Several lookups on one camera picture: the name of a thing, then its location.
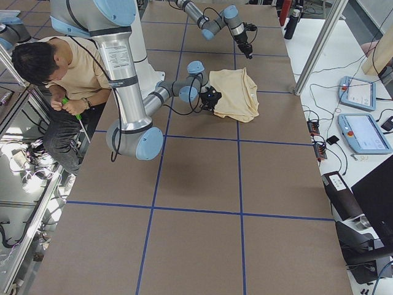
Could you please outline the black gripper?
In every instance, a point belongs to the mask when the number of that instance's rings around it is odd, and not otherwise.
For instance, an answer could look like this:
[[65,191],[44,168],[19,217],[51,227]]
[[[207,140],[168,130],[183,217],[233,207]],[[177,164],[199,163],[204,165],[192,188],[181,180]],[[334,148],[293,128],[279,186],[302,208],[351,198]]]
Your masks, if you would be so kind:
[[203,111],[214,112],[214,108],[215,108],[214,104],[202,104],[201,105],[201,110],[203,110]]
[[248,43],[246,32],[235,35],[235,41],[239,50],[247,59],[252,59],[252,44]]

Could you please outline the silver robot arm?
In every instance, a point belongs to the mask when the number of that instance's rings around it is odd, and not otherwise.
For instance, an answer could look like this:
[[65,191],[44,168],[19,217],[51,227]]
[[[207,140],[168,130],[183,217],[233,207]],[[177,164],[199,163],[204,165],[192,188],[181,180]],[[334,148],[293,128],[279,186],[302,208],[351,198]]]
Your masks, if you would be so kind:
[[142,96],[130,45],[131,25],[139,15],[135,1],[51,1],[50,8],[55,30],[90,38],[98,46],[119,110],[119,119],[106,135],[113,153],[154,159],[161,151],[163,133],[153,126],[151,116],[169,98],[188,102],[201,98],[210,111],[220,98],[200,61],[188,65],[189,75],[183,81],[160,81]]
[[185,12],[199,27],[203,37],[211,41],[222,29],[228,28],[232,39],[236,42],[239,50],[247,59],[252,59],[252,43],[248,41],[247,32],[257,32],[257,27],[252,23],[246,23],[239,15],[235,5],[230,5],[220,12],[212,7],[201,11],[193,1],[168,1],[170,7]]

